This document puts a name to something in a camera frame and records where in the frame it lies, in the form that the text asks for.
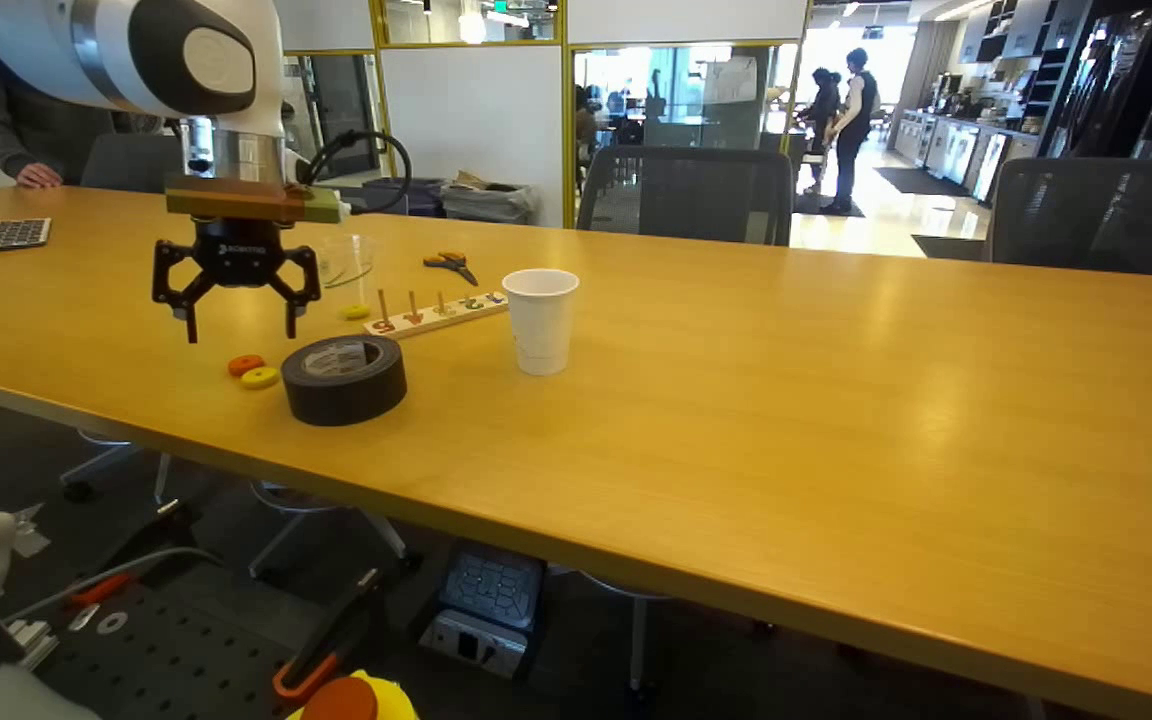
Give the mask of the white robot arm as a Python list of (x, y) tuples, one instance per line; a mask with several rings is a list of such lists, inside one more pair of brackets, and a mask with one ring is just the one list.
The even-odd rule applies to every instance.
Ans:
[(318, 297), (310, 248), (278, 231), (317, 191), (284, 162), (284, 34), (275, 0), (0, 0), (0, 76), (41, 96), (158, 119), (206, 119), (221, 156), (164, 191), (196, 227), (150, 248), (150, 299), (196, 329), (211, 287), (273, 287), (284, 333)]

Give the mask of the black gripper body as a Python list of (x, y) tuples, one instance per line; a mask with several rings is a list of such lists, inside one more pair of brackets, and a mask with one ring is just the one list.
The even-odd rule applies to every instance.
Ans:
[[(191, 261), (188, 287), (170, 266)], [(206, 287), (275, 287), (290, 312), (318, 297), (310, 248), (284, 248), (275, 218), (199, 218), (191, 244), (158, 239), (150, 253), (150, 299), (191, 306)]]

